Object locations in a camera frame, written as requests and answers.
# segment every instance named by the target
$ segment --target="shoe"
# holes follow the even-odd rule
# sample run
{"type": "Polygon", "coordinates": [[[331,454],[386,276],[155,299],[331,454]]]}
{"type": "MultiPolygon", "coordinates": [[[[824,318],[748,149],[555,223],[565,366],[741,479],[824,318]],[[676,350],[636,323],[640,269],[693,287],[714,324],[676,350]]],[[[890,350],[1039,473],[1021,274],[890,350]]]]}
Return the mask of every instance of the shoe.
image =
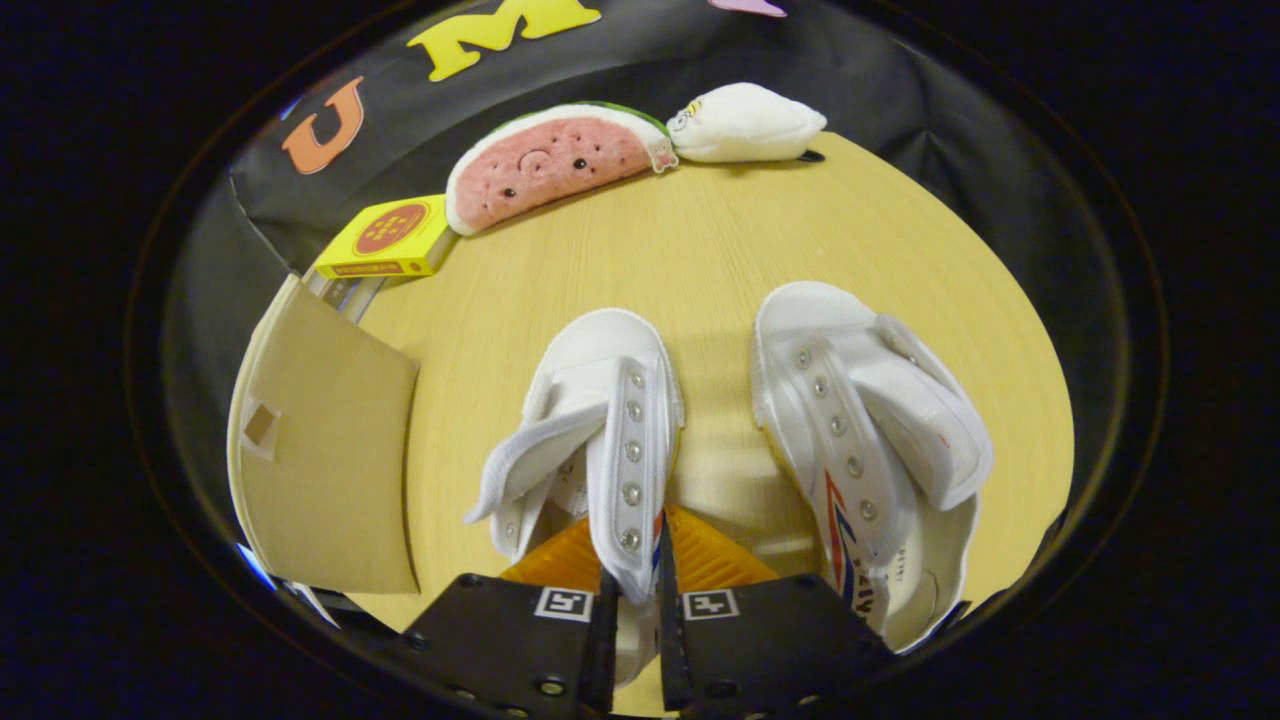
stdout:
{"type": "Polygon", "coordinates": [[[911,650],[964,587],[993,461],[973,404],[902,323],[818,282],[762,304],[751,400],[813,509],[827,580],[890,648],[911,650]]]}
{"type": "Polygon", "coordinates": [[[517,562],[590,515],[602,565],[632,605],[645,605],[684,424],[680,386],[653,325],[627,310],[588,313],[548,346],[520,428],[489,455],[465,520],[490,516],[494,547],[517,562]]]}

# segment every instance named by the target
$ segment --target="white plush toy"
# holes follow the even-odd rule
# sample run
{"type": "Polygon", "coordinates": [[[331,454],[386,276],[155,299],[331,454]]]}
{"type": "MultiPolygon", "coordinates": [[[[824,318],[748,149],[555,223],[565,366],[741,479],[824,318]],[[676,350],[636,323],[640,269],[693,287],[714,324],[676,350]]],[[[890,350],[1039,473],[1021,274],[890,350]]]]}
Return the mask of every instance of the white plush toy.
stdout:
{"type": "Polygon", "coordinates": [[[667,122],[676,154],[699,163],[795,160],[827,118],[750,82],[699,95],[667,122]]]}

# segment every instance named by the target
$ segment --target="watermelon slice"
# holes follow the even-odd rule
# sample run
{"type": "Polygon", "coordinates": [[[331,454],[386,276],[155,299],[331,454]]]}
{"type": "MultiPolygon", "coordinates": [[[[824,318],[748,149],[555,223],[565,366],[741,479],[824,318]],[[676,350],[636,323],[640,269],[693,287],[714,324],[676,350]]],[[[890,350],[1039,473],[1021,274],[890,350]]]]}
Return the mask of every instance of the watermelon slice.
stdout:
{"type": "Polygon", "coordinates": [[[678,164],[666,127],[608,102],[575,102],[499,126],[449,173],[445,217],[458,234],[653,168],[678,164]]]}

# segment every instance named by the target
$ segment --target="letter m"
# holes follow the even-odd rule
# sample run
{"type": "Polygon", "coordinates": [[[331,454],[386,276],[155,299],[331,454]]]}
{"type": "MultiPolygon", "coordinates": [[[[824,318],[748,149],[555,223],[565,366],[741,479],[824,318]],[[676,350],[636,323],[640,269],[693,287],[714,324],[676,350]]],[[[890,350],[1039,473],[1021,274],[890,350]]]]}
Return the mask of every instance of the letter m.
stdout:
{"type": "Polygon", "coordinates": [[[442,20],[408,41],[421,45],[435,64],[431,82],[454,76],[480,61],[480,53],[463,50],[462,44],[506,50],[516,36],[516,23],[525,19],[520,36],[526,40],[547,37],[600,19],[599,10],[589,10],[577,0],[506,0],[492,15],[454,15],[442,20]]]}

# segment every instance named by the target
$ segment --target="pink watermelon flesh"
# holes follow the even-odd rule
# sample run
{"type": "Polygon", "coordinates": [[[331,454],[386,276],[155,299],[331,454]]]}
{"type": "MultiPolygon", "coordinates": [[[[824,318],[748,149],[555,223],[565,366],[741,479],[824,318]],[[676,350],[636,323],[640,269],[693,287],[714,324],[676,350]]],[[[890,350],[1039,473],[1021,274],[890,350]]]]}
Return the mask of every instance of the pink watermelon flesh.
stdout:
{"type": "Polygon", "coordinates": [[[649,167],[644,145],[625,127],[598,118],[548,120],[476,156],[458,176],[454,211],[480,231],[649,167]]]}

